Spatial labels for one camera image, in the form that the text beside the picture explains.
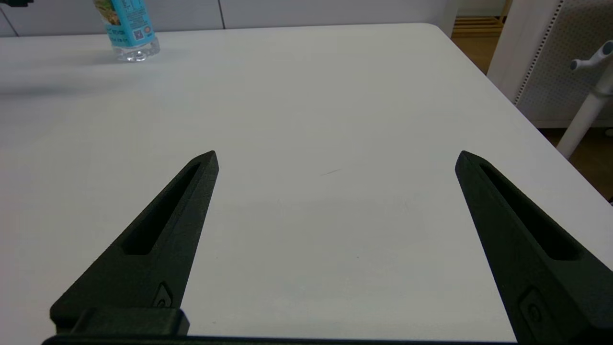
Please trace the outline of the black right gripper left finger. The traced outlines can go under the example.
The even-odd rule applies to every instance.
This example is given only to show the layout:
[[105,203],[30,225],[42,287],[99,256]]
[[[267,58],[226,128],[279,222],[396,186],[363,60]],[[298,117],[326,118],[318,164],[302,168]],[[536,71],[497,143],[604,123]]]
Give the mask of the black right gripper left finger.
[[57,335],[184,336],[181,309],[219,166],[189,161],[53,303]]

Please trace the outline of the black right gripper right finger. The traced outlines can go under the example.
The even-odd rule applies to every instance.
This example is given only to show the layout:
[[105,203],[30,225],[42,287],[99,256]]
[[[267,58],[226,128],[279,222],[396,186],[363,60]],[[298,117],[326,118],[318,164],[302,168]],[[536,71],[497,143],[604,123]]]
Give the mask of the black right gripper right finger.
[[495,166],[468,151],[455,174],[521,344],[613,342],[613,274]]

